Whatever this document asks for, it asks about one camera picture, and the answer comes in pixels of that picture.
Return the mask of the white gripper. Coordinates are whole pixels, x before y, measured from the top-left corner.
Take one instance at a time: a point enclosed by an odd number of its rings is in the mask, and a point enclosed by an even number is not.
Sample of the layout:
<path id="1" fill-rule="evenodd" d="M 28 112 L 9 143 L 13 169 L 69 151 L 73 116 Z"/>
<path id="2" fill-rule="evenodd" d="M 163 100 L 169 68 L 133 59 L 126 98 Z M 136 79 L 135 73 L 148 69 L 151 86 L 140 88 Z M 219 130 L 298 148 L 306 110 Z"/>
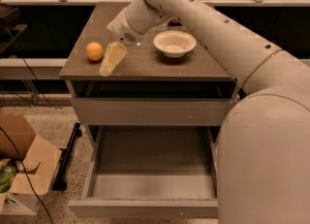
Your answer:
<path id="1" fill-rule="evenodd" d="M 144 37 L 143 34 L 136 31 L 128 22 L 126 18 L 126 8 L 107 25 L 107 29 L 118 42 L 108 44 L 107 46 L 104 59 L 99 69 L 99 73 L 103 77 L 109 76 L 125 57 L 127 54 L 127 47 L 135 46 Z"/>

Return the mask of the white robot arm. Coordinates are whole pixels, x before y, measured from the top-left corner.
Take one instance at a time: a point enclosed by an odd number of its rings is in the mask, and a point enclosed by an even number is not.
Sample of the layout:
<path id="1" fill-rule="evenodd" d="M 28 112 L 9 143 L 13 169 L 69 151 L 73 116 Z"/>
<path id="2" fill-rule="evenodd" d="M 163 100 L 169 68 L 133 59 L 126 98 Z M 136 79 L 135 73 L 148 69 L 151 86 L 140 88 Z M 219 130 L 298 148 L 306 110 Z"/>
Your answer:
<path id="1" fill-rule="evenodd" d="M 100 69 L 174 17 L 245 92 L 217 137 L 219 224 L 310 224 L 310 68 L 200 0 L 134 0 Z"/>

